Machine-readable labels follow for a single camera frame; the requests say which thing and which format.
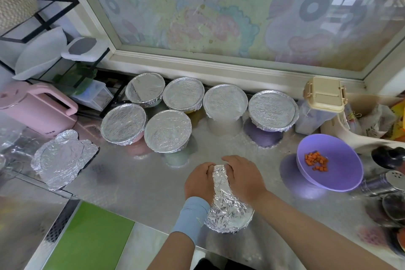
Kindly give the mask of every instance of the decorated window film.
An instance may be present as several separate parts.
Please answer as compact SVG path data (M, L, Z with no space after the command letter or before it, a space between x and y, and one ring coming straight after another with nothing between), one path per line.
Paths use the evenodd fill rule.
M405 14L405 0L98 1L124 45L350 71L401 32Z

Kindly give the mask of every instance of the green cutting board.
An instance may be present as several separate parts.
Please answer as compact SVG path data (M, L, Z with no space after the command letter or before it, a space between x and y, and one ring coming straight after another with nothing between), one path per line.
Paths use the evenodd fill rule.
M44 270L114 270L134 221L82 202Z

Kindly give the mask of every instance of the crumpled aluminum foil sheet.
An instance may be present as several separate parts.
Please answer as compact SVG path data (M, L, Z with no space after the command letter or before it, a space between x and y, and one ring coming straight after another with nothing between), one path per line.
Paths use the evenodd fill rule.
M181 77L167 85L163 91L163 101L170 109L191 112L202 107L204 93L205 88L200 80Z
M134 104L148 108L162 99L165 80L157 73L144 73L133 78L125 88L125 95Z
M191 129L191 120L184 112L165 110L149 120L144 138L156 153L175 153L187 146Z
M247 227L254 210L232 194L224 165L214 167L213 179L215 196L205 225L218 233L234 234Z
M144 131L145 110L137 104L123 104L106 114L100 132L105 140L117 145L129 145Z
M264 131L287 131L297 121L299 112L296 102L277 90L256 93L249 101L252 123Z
M98 150L90 140L79 140L75 130L65 130L35 152L31 167L55 191L73 181Z
M236 121L247 109L247 96L233 84L218 84L204 95L202 104L208 117L215 121Z

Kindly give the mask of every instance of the white bowl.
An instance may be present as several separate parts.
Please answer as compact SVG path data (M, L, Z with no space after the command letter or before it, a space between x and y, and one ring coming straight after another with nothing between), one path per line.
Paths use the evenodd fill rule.
M18 57L13 78L27 80L47 71L60 58L60 52L66 45L62 27L41 34L29 43Z

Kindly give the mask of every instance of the black lid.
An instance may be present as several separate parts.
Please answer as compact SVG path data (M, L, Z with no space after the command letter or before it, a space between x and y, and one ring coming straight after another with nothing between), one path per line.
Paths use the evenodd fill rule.
M372 150L371 157L380 167L386 169L396 169L400 167L405 158L405 148L389 146L379 146Z

